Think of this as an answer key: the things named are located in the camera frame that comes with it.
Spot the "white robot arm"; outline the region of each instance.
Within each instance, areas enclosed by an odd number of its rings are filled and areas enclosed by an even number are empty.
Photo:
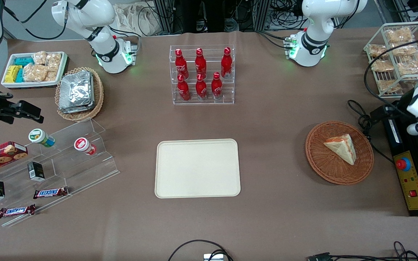
[[[311,67],[323,57],[328,39],[335,28],[333,17],[360,13],[367,0],[304,0],[302,12],[309,20],[307,31],[292,34],[288,41],[290,59]]]
[[[54,20],[81,35],[96,52],[99,64],[109,73],[120,73],[133,62],[131,43],[114,39],[107,28],[115,18],[108,0],[61,0],[51,7]]]

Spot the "coca-cola bottle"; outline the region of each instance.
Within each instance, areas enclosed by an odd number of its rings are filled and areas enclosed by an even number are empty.
[[[180,49],[175,50],[175,66],[177,67],[177,72],[184,76],[185,80],[188,79],[189,73],[188,73],[188,66],[186,65],[186,60],[181,54]]]
[[[222,80],[220,79],[220,73],[214,73],[214,79],[211,83],[212,97],[214,100],[220,100],[222,98]]]
[[[177,76],[177,80],[179,81],[179,83],[177,84],[177,88],[179,89],[181,99],[183,101],[188,101],[189,99],[191,99],[188,84],[186,83],[185,79],[183,78],[183,75],[181,74]]]
[[[202,49],[196,49],[196,59],[194,60],[196,65],[196,74],[201,74],[204,79],[206,79],[206,59],[202,55]]]
[[[204,82],[202,74],[198,74],[196,76],[196,80],[196,93],[198,94],[198,100],[205,101],[208,98],[208,96],[206,91],[206,83]]]
[[[227,79],[232,76],[232,56],[230,55],[230,47],[224,49],[224,57],[222,57],[222,70],[220,71],[222,78]]]

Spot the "brown wicker plate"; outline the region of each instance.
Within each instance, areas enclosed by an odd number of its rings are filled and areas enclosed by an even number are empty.
[[[103,89],[103,83],[101,82],[101,79],[99,78],[98,73],[96,73],[91,68],[80,67],[80,68],[75,68],[71,71],[68,71],[65,74],[67,75],[67,74],[78,73],[79,71],[82,71],[82,70],[89,71],[91,74],[93,74],[94,100],[95,100],[96,105],[91,111],[80,111],[80,112],[75,112],[75,113],[70,113],[70,114],[63,113],[60,111],[60,109],[58,109],[58,114],[66,120],[79,122],[87,118],[93,118],[96,116],[96,114],[98,114],[101,107],[103,106],[104,89]],[[58,107],[59,107],[60,85],[61,83],[58,82],[58,86],[56,87],[56,96],[54,97],[54,101]]]
[[[356,150],[356,162],[350,165],[323,143],[328,138],[349,134]],[[307,135],[306,156],[311,167],[325,180],[338,185],[354,185],[363,181],[373,167],[370,142],[356,127],[340,121],[326,121]]]

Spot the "yellow control panel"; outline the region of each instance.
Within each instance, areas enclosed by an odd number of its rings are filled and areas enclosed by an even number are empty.
[[[393,157],[408,210],[418,210],[418,176],[409,151]]]

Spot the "blue snack package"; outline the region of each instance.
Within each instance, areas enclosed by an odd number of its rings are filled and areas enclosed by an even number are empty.
[[[26,66],[29,63],[33,63],[32,57],[19,57],[14,60],[14,65]]]
[[[20,69],[17,73],[17,78],[15,79],[16,83],[23,83],[24,82],[24,70]]]

